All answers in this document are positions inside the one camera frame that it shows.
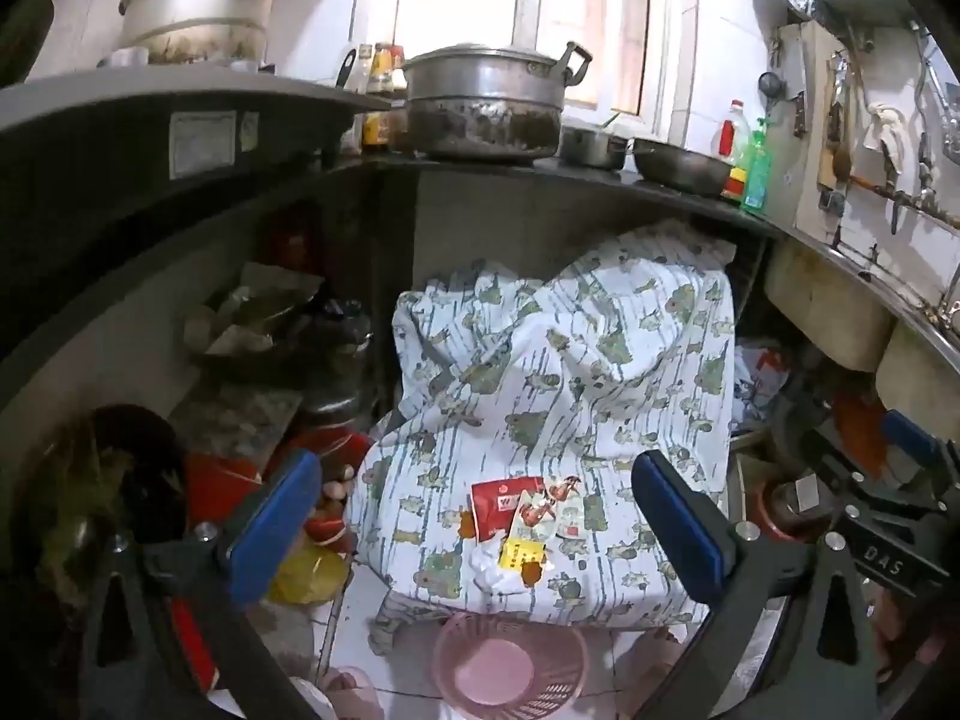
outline yellow packet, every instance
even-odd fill
[[[520,571],[525,562],[543,562],[546,546],[523,538],[507,538],[500,551],[497,565],[511,571]]]

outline small saucepan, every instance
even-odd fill
[[[628,138],[594,127],[564,127],[560,132],[560,162],[600,170],[623,170]]]

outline metal pot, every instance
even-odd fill
[[[151,64],[263,61],[274,0],[120,0],[120,47],[143,46]]]
[[[583,60],[576,73],[568,67],[575,53]],[[565,88],[584,79],[592,60],[573,42],[559,60],[472,44],[415,56],[403,66],[412,146],[440,157],[553,156]]]
[[[726,162],[644,138],[634,138],[634,161],[647,180],[703,196],[720,196],[730,175]]]
[[[629,139],[587,127],[564,127],[557,156],[568,165],[623,170]]]

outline window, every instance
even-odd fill
[[[574,40],[594,59],[566,102],[569,112],[598,121],[613,111],[640,112],[647,10],[647,0],[395,0],[392,32],[368,39],[392,39],[408,57],[456,43],[512,44],[559,57]]]

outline patterned cloth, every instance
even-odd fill
[[[394,314],[402,424],[368,453],[347,516],[390,586],[371,641],[450,610],[651,628],[698,621],[632,499],[658,447],[719,501],[733,405],[727,242],[675,220],[606,242],[541,283],[477,263]],[[586,541],[556,539],[528,592],[488,595],[458,536],[470,486],[579,476]]]

